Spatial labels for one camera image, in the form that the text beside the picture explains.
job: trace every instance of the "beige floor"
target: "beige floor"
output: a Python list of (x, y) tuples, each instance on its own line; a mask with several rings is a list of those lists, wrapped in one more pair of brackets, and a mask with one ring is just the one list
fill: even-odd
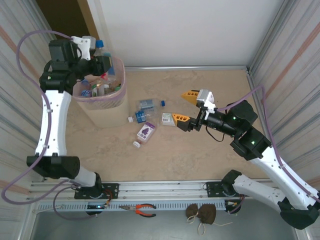
[[(147, 98), (165, 100), (166, 112), (196, 117), (199, 109), (180, 95), (188, 90), (209, 89), (218, 107), (238, 100), (249, 92), (242, 70), (228, 71), (143, 71), (126, 75), (131, 113), (135, 101)], [(254, 124), (261, 130), (260, 122)], [(140, 149), (132, 142), (142, 126), (128, 123), (115, 128), (95, 127), (74, 101), (71, 102), (66, 131), (69, 156), (98, 172), (103, 181), (167, 181), (221, 179), (231, 169), (251, 178), (266, 175), (239, 157), (229, 146), (232, 138), (214, 141), (205, 131), (183, 132), (174, 126), (160, 126)], [(222, 134), (211, 130), (217, 138)]]

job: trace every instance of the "trash bin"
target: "trash bin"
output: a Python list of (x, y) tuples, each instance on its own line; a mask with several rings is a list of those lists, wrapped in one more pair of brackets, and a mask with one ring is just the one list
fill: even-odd
[(120, 90), (106, 96), (84, 97), (81, 96), (82, 83), (77, 82), (73, 87), (73, 98), (88, 115), (92, 122), (100, 128), (112, 128), (128, 122), (129, 100), (125, 66), (121, 59), (112, 57), (116, 78), (121, 79)]

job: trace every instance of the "plastic bag liner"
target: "plastic bag liner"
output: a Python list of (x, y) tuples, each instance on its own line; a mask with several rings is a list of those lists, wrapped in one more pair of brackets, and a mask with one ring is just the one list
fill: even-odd
[(125, 66), (121, 59), (113, 56), (112, 63), (115, 67), (115, 74), (117, 79), (121, 79), (120, 90), (106, 96), (84, 97), (81, 92), (84, 89), (81, 82), (77, 82), (73, 87), (72, 97), (83, 107), (88, 110), (105, 110), (120, 106), (125, 99), (127, 93), (127, 82)]

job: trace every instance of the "pliers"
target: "pliers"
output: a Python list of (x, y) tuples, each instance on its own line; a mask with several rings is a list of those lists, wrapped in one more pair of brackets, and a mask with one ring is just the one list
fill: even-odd
[(157, 207), (155, 205), (152, 205), (152, 204), (148, 204), (148, 203), (144, 203), (144, 204), (137, 204), (135, 206), (129, 206), (129, 205), (126, 205), (126, 206), (120, 206), (121, 209), (124, 209), (124, 210), (128, 210), (128, 211), (135, 211), (136, 214), (139, 214), (141, 215), (142, 217), (145, 217), (145, 218), (153, 218), (156, 216), (155, 213), (153, 214), (147, 214), (147, 213), (144, 213), (142, 211), (140, 211), (139, 209), (140, 208), (153, 208), (153, 209), (157, 209)]

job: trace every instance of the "white bottle cap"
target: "white bottle cap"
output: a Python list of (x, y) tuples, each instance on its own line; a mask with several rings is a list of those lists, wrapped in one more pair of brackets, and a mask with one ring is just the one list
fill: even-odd
[(132, 144), (133, 144), (133, 146), (135, 146), (137, 149), (141, 147), (141, 144), (138, 143), (137, 141), (134, 141)]

